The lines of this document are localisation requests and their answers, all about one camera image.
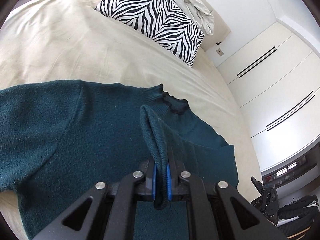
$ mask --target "beige bedspread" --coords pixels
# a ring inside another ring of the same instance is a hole
[[[202,49],[188,67],[134,29],[95,11],[100,0],[34,0],[11,12],[0,30],[0,89],[25,83],[82,79],[136,87],[164,84],[235,147],[239,192],[259,194],[259,164],[240,111]],[[0,210],[26,239],[15,193],[0,194]]]

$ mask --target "white wardrobe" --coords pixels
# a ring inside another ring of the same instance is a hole
[[[303,155],[320,137],[320,59],[274,23],[217,68],[242,112],[262,175]]]

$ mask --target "window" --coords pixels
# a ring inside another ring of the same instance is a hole
[[[281,176],[282,174],[286,173],[288,170],[287,170],[287,167],[285,167],[284,169],[280,170],[280,171],[277,171],[277,176]]]
[[[297,166],[297,162],[292,163],[291,165],[288,166],[288,170],[292,169],[293,167]]]

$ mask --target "white wall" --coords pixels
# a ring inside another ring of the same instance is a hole
[[[302,0],[268,0],[277,21],[305,41],[320,57],[320,27]]]
[[[230,27],[231,33],[206,53],[217,67],[276,22],[268,0],[206,0]],[[220,57],[216,50],[221,48]]]

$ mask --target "metal bolt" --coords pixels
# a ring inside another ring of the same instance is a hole
[[[133,173],[133,176],[134,176],[135,178],[140,178],[140,177],[142,177],[142,175],[143,175],[142,171],[135,171],[135,172]]]
[[[106,184],[104,184],[103,182],[98,182],[96,184],[96,189],[103,189],[106,186]]]
[[[191,173],[189,171],[183,171],[180,173],[180,175],[183,178],[189,178],[191,176]]]
[[[219,181],[218,186],[220,188],[226,188],[228,187],[228,183],[222,180],[222,181]]]

